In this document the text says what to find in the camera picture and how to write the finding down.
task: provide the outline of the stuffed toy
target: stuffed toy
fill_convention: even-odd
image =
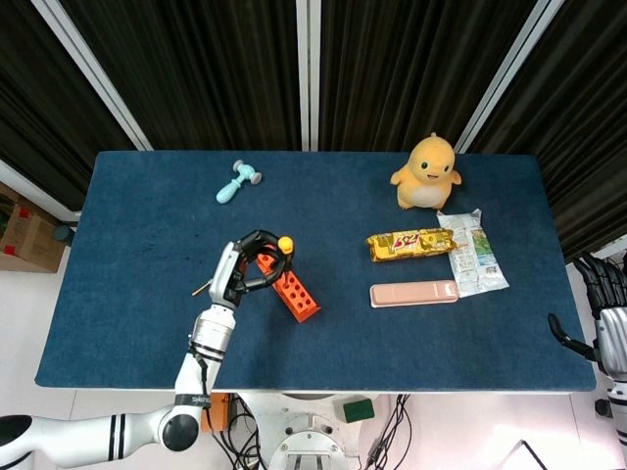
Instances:
[[[453,169],[454,164],[453,147],[435,132],[418,142],[407,164],[390,179],[390,183],[398,187],[401,209],[440,210],[451,195],[452,185],[461,184],[461,176]]]

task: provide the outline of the metal pin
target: metal pin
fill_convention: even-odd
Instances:
[[[205,289],[209,289],[209,286],[212,285],[212,281],[213,279],[210,279],[209,281],[207,281],[205,284],[203,284],[201,287],[199,287],[198,289],[196,289],[194,292],[192,292],[192,297],[196,297],[197,295],[199,295],[201,292],[203,292]]]

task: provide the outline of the white snack package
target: white snack package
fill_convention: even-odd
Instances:
[[[468,297],[509,287],[481,228],[481,211],[444,215],[438,211],[442,228],[453,230],[458,248],[449,252],[459,296]]]

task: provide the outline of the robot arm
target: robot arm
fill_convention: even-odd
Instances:
[[[245,280],[246,267],[257,255],[275,259],[267,276]],[[190,448],[200,433],[201,413],[210,406],[231,332],[234,310],[244,294],[270,286],[291,268],[292,243],[257,230],[229,242],[218,262],[209,294],[212,305],[196,319],[189,350],[174,384],[174,405],[150,413],[120,414],[79,421],[31,416],[0,418],[0,469],[32,468],[32,453],[43,451],[64,468],[120,460],[140,447],[159,443],[172,451]]]
[[[592,346],[571,339],[553,314],[549,315],[549,326],[562,345],[596,362],[599,370],[614,381],[607,398],[627,463],[627,276],[616,266],[588,254],[574,264],[586,283],[597,338]]]

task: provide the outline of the white floor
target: white floor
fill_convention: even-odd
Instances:
[[[39,414],[79,419],[119,412],[148,411],[171,402],[169,393],[90,392],[42,389],[33,382],[46,340],[60,273],[0,272],[0,415]],[[592,322],[581,277],[569,277],[587,339]],[[401,469],[536,469],[524,448],[526,440],[550,470],[623,468],[621,449],[612,423],[595,415],[594,400],[603,396],[607,381],[598,374],[597,391],[590,394],[420,395],[409,401],[413,440]],[[390,409],[390,397],[375,402],[377,417],[362,427],[364,453],[381,430]],[[397,436],[390,470],[402,453],[407,432]],[[37,469],[54,469],[37,455]],[[122,462],[91,468],[110,469],[229,469],[217,446],[203,435],[192,449],[179,455],[148,446]]]

